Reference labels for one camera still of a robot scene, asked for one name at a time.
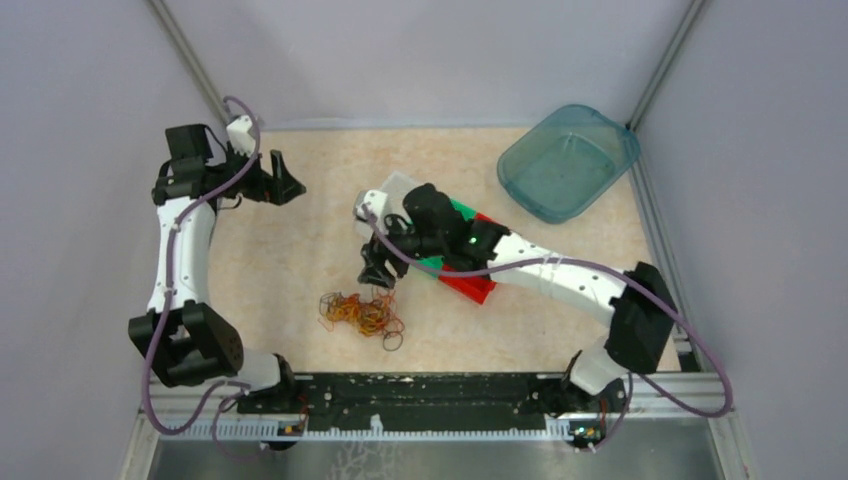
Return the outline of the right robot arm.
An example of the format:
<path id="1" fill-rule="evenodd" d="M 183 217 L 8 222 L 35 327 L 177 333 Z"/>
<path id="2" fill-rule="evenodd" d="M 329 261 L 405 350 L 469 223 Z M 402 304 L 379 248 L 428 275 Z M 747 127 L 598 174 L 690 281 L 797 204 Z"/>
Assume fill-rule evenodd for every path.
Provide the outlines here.
<path id="1" fill-rule="evenodd" d="M 577 307 L 608 333 L 577 354 L 563 398 L 590 411 L 613 380 L 657 372 L 677 309 L 659 269 L 638 262 L 615 269 L 543 248 L 493 220 L 464 217 L 431 183 L 410 190 L 392 209 L 381 190 L 359 193 L 355 222 L 370 234 L 358 280 L 393 289 L 411 268 L 453 279 L 513 285 Z"/>

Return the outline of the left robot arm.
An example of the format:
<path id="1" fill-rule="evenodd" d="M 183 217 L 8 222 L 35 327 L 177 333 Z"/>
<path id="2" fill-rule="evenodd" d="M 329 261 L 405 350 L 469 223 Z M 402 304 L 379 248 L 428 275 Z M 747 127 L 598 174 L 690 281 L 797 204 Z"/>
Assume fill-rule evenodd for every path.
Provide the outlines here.
<path id="1" fill-rule="evenodd" d="M 236 328 L 211 305 L 208 264 L 223 199 L 284 205 L 305 194 L 286 169 L 280 151 L 266 172 L 256 152 L 257 129 L 246 115 L 226 127 L 223 162 L 213 165 L 207 126 L 166 130 L 170 159 L 151 192 L 160 228 L 153 293 L 143 315 L 130 319 L 128 334 L 164 386 L 195 387 L 213 380 L 247 384 L 277 414 L 292 411 L 300 388 L 279 354 L 247 349 Z"/>

